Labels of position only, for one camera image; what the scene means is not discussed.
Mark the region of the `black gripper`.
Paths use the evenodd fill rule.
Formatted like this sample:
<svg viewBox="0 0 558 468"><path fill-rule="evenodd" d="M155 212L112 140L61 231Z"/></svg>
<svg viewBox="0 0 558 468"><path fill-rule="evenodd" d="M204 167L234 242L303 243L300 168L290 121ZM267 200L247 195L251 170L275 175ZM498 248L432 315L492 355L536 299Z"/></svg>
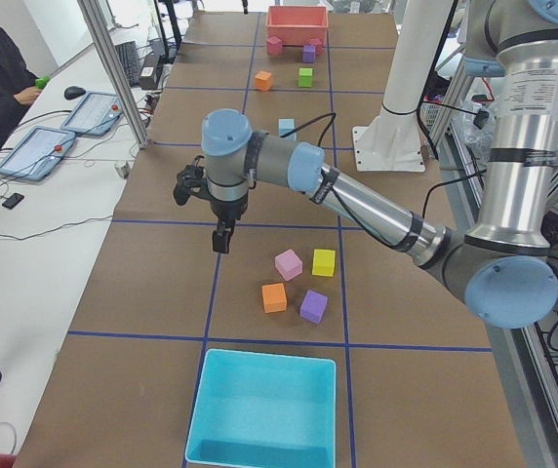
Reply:
<svg viewBox="0 0 558 468"><path fill-rule="evenodd" d="M249 197L244 195L237 200L224 201L216 197L210 200L212 213L217 217L217 227L212 233L213 251L219 254L228 254L233 228L240 220L249 205Z"/></svg>

